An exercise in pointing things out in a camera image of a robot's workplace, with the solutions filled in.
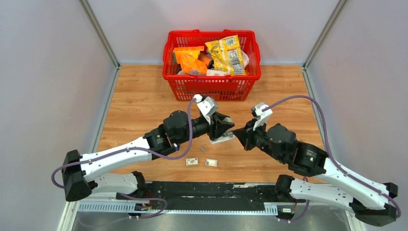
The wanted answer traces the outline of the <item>grey and white stapler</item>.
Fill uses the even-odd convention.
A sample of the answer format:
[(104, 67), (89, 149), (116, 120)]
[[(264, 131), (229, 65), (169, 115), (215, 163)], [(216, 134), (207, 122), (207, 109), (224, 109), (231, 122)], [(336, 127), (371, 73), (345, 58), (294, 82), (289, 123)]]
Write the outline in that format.
[(231, 130), (235, 124), (230, 117), (217, 120), (215, 123), (214, 138), (210, 139), (212, 144), (218, 144), (225, 141), (230, 141), (235, 138), (233, 131)]

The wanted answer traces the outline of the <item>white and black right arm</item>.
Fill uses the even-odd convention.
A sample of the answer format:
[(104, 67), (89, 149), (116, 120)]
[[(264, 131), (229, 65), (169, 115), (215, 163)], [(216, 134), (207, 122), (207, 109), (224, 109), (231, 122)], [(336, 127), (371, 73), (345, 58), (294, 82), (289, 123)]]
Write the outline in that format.
[(298, 141), (296, 134), (277, 123), (255, 128), (255, 120), (233, 131), (246, 151), (258, 148), (288, 169), (304, 177), (315, 177), (328, 185), (308, 183), (289, 175), (279, 175), (275, 196), (280, 201), (310, 200), (331, 205), (355, 215), (372, 226), (382, 227), (395, 222), (396, 206), (389, 204), (397, 196), (393, 183), (377, 183), (351, 170), (343, 173), (329, 158), (328, 153), (310, 143)]

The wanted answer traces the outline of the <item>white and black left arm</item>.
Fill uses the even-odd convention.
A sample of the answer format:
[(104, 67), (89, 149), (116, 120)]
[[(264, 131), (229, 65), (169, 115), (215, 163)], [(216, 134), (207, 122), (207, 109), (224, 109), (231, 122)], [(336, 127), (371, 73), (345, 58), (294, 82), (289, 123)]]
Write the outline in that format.
[(234, 127), (232, 119), (215, 112), (207, 120), (204, 115), (191, 119), (188, 114), (174, 111), (157, 128), (129, 143), (90, 154), (69, 151), (64, 159), (62, 178), (65, 199), (68, 202), (82, 200), (95, 193), (123, 193), (134, 199), (146, 196), (144, 176), (137, 171), (130, 174), (113, 174), (112, 171), (138, 162), (168, 157), (179, 146), (189, 142), (189, 135), (198, 138), (207, 135), (212, 142), (230, 138)]

